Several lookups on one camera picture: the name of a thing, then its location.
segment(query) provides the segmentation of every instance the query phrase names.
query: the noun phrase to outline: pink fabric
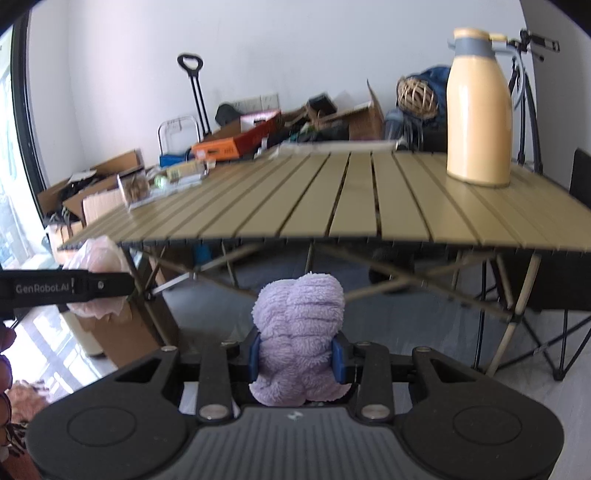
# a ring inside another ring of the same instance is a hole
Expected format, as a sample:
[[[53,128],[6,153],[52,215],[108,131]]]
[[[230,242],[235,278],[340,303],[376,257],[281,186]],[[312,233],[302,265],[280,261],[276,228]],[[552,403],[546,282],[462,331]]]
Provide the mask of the pink fabric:
[[[350,385],[335,381],[330,343],[343,325],[345,298],[336,278],[309,273],[261,290],[252,309],[261,332],[252,395],[263,405],[298,407],[337,400]]]

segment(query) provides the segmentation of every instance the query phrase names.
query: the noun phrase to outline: bottle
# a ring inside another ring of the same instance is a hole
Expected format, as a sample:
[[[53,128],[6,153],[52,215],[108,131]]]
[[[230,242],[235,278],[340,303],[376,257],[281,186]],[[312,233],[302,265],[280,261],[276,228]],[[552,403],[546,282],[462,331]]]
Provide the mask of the bottle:
[[[478,185],[506,186],[511,173],[513,108],[508,82],[495,53],[513,55],[524,66],[507,37],[474,28],[453,31],[455,49],[447,81],[447,173]],[[493,48],[492,42],[503,42]],[[519,86],[515,108],[523,97]]]

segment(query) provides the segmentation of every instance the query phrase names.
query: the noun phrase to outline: pink plastic bag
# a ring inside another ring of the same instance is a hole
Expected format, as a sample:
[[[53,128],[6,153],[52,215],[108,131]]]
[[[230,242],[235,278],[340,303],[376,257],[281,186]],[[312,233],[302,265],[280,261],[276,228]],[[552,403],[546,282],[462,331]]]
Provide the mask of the pink plastic bag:
[[[88,270],[92,273],[129,272],[121,249],[107,236],[87,240],[76,255],[64,265],[64,270]],[[119,315],[126,297],[96,299],[86,303],[69,303],[68,308],[80,317],[102,318]]]

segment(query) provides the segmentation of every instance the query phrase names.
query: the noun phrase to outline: slatted tabletop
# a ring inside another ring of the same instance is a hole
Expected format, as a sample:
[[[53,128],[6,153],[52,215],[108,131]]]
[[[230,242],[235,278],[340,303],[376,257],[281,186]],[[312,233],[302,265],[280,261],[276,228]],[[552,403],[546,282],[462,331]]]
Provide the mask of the slatted tabletop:
[[[591,250],[591,210],[515,166],[502,189],[446,174],[443,154],[281,154],[218,166],[199,186],[118,207],[65,248],[261,238],[376,238],[545,251]]]

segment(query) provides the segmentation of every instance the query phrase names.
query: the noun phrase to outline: cardboard box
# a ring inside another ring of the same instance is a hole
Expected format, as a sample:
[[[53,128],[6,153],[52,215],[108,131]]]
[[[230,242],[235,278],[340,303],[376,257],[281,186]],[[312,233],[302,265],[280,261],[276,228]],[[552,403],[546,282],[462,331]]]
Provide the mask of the cardboard box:
[[[86,224],[90,225],[123,203],[123,195],[121,195],[121,191],[118,188],[86,197],[82,200],[82,211]]]
[[[368,90],[371,97],[368,103],[336,112],[333,115],[318,116],[317,112],[308,107],[310,121],[316,128],[322,129],[334,121],[343,120],[349,124],[349,140],[382,140],[384,138],[384,114],[369,81]]]
[[[105,355],[118,367],[160,348],[134,302],[127,302],[121,315],[101,319],[78,317],[82,328],[92,333]]]
[[[257,124],[257,119],[266,118]],[[282,116],[278,111],[244,115],[208,135],[195,144],[191,151],[198,160],[234,160],[252,153],[262,139],[282,128]]]
[[[130,168],[136,167],[138,165],[140,165],[140,162],[137,153],[135,151],[131,151],[91,167],[89,170],[96,170],[97,173],[109,175],[109,177],[68,198],[64,202],[64,206],[67,207],[71,212],[75,213],[78,218],[84,221],[82,209],[82,201],[84,198],[97,192],[115,188],[117,186],[116,175],[122,171],[129,170]],[[60,183],[52,185],[47,190],[44,190],[37,195],[37,199],[39,200],[39,204],[41,206],[41,211],[44,215],[49,215],[51,212],[56,211],[60,192],[68,185],[69,180],[69,178],[62,180]]]
[[[53,258],[57,263],[63,265],[74,256],[76,250],[58,250],[58,248],[75,234],[82,231],[83,228],[82,222],[71,223],[69,228],[67,225],[49,225],[47,227],[49,244],[51,245]]]

